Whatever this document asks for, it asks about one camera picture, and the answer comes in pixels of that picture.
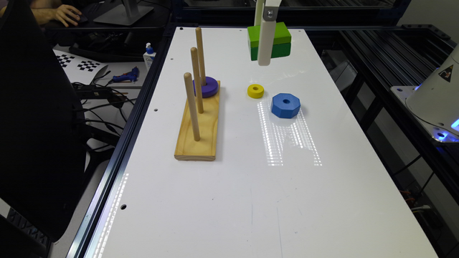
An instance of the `person's hand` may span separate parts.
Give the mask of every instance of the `person's hand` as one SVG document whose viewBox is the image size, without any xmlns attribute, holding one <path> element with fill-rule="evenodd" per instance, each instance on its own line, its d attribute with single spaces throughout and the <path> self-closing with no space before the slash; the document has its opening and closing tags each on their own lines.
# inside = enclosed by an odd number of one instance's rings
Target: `person's hand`
<svg viewBox="0 0 459 258">
<path fill-rule="evenodd" d="M 54 9 L 53 18 L 57 21 L 62 22 L 62 24 L 64 24 L 64 26 L 66 27 L 69 27 L 68 23 L 78 26 L 78 23 L 70 18 L 73 17 L 75 20 L 79 21 L 80 17 L 78 15 L 81 15 L 80 10 L 76 9 L 73 6 L 63 4 Z"/>
</svg>

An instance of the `green cube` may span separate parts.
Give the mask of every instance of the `green cube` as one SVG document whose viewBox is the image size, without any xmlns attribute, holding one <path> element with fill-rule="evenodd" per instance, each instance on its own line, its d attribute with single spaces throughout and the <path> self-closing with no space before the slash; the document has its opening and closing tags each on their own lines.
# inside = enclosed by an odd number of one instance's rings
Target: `green cube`
<svg viewBox="0 0 459 258">
<path fill-rule="evenodd" d="M 260 43 L 260 26 L 251 26 L 247 28 L 249 32 L 250 47 L 258 47 Z M 292 35 L 283 22 L 278 22 L 275 25 L 274 42 L 273 44 L 286 44 L 292 42 Z"/>
<path fill-rule="evenodd" d="M 292 44 L 275 44 L 273 45 L 273 51 L 271 52 L 271 58 L 276 57 L 287 57 L 290 55 L 290 50 L 292 48 Z M 250 59 L 252 61 L 258 60 L 258 47 L 251 47 L 250 48 Z"/>
</svg>

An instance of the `blue tool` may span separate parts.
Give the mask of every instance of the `blue tool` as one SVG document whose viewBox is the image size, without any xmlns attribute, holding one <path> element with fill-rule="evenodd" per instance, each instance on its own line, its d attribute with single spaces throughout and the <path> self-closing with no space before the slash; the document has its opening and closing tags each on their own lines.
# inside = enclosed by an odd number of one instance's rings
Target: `blue tool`
<svg viewBox="0 0 459 258">
<path fill-rule="evenodd" d="M 138 68 L 134 67 L 132 71 L 127 72 L 123 75 L 120 76 L 113 76 L 112 81 L 113 82 L 122 82 L 126 80 L 130 80 L 131 82 L 137 81 L 137 76 L 138 76 Z"/>
</svg>

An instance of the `yellow disk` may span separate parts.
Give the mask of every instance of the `yellow disk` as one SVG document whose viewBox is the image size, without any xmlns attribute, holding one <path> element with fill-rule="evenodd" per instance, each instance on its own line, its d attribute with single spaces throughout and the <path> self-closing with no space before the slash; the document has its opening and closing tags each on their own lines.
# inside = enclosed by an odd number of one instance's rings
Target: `yellow disk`
<svg viewBox="0 0 459 258">
<path fill-rule="evenodd" d="M 265 89 L 263 89 L 262 85 L 250 85 L 247 89 L 247 94 L 253 98 L 261 98 L 265 93 Z"/>
</svg>

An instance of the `blue disk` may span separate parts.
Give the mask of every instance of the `blue disk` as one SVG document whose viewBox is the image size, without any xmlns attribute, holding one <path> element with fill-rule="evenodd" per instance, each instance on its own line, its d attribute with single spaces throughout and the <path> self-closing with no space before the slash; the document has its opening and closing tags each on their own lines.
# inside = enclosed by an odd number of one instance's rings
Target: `blue disk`
<svg viewBox="0 0 459 258">
<path fill-rule="evenodd" d="M 207 82 L 207 85 L 201 87 L 203 98 L 211 97 L 217 94 L 218 92 L 218 82 L 214 78 L 206 76 L 206 82 Z"/>
</svg>

